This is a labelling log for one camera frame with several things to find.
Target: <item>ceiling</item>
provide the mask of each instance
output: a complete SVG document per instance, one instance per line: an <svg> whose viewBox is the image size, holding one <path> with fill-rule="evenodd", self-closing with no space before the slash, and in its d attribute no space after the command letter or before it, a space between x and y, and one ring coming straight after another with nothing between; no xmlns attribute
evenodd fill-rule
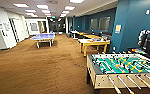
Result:
<svg viewBox="0 0 150 94"><path fill-rule="evenodd" d="M28 8L18 8L13 3L25 3ZM74 10L71 10L67 17L82 16L96 13L99 11L107 10L117 6L117 0L84 0L82 3L71 3L69 0L0 0L0 7L5 8L7 11L23 14L25 17L31 17L26 15L26 9L36 10L35 15L38 17L46 17L42 13L41 9L36 5L48 5L51 14L58 18L65 6L74 6Z"/></svg>

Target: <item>table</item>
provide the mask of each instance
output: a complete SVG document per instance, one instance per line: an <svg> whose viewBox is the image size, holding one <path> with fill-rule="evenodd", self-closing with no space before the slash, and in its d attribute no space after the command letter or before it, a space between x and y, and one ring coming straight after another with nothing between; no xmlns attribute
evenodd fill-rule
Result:
<svg viewBox="0 0 150 94"><path fill-rule="evenodd" d="M84 37L87 37L87 38L102 38L102 37L99 37L99 36L96 36L96 35L83 35Z"/></svg>
<svg viewBox="0 0 150 94"><path fill-rule="evenodd" d="M76 34L76 33L79 33L79 32L78 32L78 31L71 31L71 32L74 34L73 39L78 39L78 38L76 38L75 34Z"/></svg>
<svg viewBox="0 0 150 94"><path fill-rule="evenodd" d="M40 42L49 42L50 47L51 47L54 38L55 38L55 33L40 33L30 38L30 40L36 40L37 47L39 48Z"/></svg>
<svg viewBox="0 0 150 94"><path fill-rule="evenodd" d="M118 94L119 88L127 88L134 94L133 87L140 93L141 87L150 89L150 59L140 54L88 54L86 79L92 81L95 94L101 88L114 88Z"/></svg>
<svg viewBox="0 0 150 94"><path fill-rule="evenodd" d="M110 44L110 40L108 41L94 41L90 42L92 39L78 39L79 43L81 44L81 52L84 52L84 57L87 53L87 46L90 45L97 45L97 50L99 50L99 45L104 45L104 53L106 53L107 45Z"/></svg>

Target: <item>blue wall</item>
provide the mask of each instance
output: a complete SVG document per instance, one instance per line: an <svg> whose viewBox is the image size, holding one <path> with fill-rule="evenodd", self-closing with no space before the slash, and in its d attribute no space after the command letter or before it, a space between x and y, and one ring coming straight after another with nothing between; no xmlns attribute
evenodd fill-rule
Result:
<svg viewBox="0 0 150 94"><path fill-rule="evenodd" d="M116 52L126 51L127 48L137 48L138 36L141 30L150 30L150 0L119 0L113 35L112 46ZM122 25L121 33L115 33L115 26Z"/></svg>
<svg viewBox="0 0 150 94"><path fill-rule="evenodd" d="M95 14L91 15L85 15L82 17L74 17L74 29L82 31L82 30L90 30L90 21L91 19L98 19L98 26L99 26L99 19L102 17L110 17L110 24L109 24L109 29L108 32L112 33L113 31L113 26L114 26L114 21L115 21L115 13L116 13L116 8L109 9L106 11L98 12Z"/></svg>

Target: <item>trash can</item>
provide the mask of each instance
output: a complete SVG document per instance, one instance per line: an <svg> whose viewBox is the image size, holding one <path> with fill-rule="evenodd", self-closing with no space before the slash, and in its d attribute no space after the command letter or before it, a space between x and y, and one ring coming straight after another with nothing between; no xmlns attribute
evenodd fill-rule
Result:
<svg viewBox="0 0 150 94"><path fill-rule="evenodd" d="M71 34L71 33L66 33L66 36L67 36L68 38L70 38L70 37L72 37L72 34Z"/></svg>

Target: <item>outlet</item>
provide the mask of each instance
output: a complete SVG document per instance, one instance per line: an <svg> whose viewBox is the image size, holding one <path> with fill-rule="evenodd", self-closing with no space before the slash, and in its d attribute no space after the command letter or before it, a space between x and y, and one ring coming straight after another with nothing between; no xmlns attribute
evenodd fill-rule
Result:
<svg viewBox="0 0 150 94"><path fill-rule="evenodd" d="M116 47L115 47L115 46L113 47L113 50L114 50L114 51L116 50Z"/></svg>

